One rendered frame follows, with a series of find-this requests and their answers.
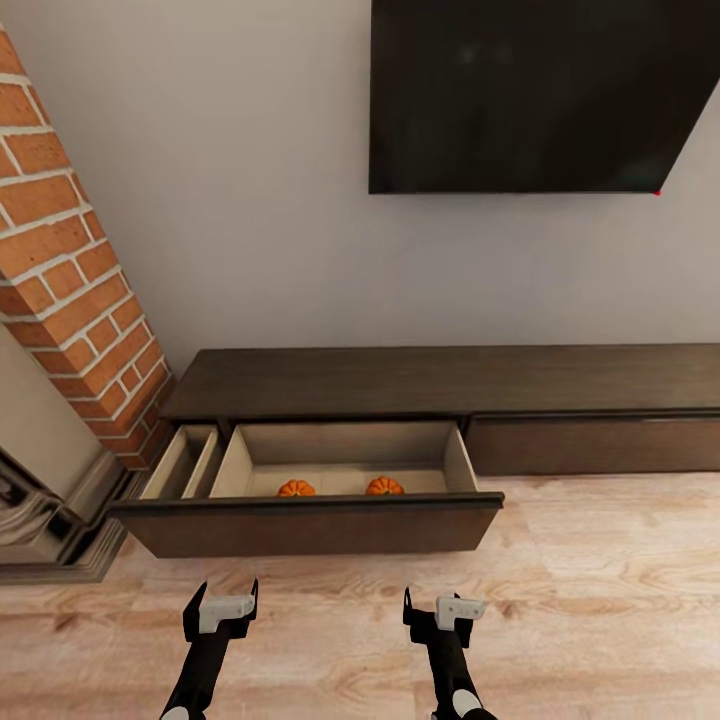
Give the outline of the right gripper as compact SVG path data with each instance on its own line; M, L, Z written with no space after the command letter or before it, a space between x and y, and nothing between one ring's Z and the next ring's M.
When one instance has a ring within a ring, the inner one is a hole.
M412 643L427 645L430 666L439 653L451 651L464 658L463 649L469 648L472 622L469 619L455 619L454 631L441 631L437 627L434 613L413 609L409 589L405 589L403 623L410 625Z

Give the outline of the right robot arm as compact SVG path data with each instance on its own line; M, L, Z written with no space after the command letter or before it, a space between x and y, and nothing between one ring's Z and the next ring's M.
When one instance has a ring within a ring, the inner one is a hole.
M410 625L412 643L427 645L439 700L430 720L497 720L482 706L463 653L469 648L472 622L483 618L485 606L455 593L455 597L437 597L436 608L437 613L413 609L405 589L403 623Z

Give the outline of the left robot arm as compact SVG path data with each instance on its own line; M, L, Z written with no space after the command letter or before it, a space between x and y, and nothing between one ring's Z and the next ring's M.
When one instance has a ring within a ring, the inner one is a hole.
M251 595L211 597L200 607L203 583L183 611L185 638L191 642L179 682L160 720L206 720L229 639L246 637L257 616L258 581Z

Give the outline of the pumpkin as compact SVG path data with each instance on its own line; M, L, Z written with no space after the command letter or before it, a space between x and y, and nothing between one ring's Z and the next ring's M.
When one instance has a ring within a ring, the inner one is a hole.
M381 495L382 493L404 493L404 489L394 480L381 476L373 479L367 490L366 495Z
M288 495L315 495L315 488L307 481L291 479L279 489L277 497L287 497Z

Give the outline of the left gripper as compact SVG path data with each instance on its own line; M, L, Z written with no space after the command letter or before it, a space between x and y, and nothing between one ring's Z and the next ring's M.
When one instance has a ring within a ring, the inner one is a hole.
M246 637L249 623L256 619L258 581L255 581L253 585L255 593L255 598L252 598L254 600L254 610L250 614L242 614L240 619L222 619L215 633L199 633L199 607L206 588L207 583L203 583L183 611L185 638L188 642L191 642L191 648L184 664L190 658L191 660L192 658L210 658L212 662L216 662L218 670L221 670L229 639Z

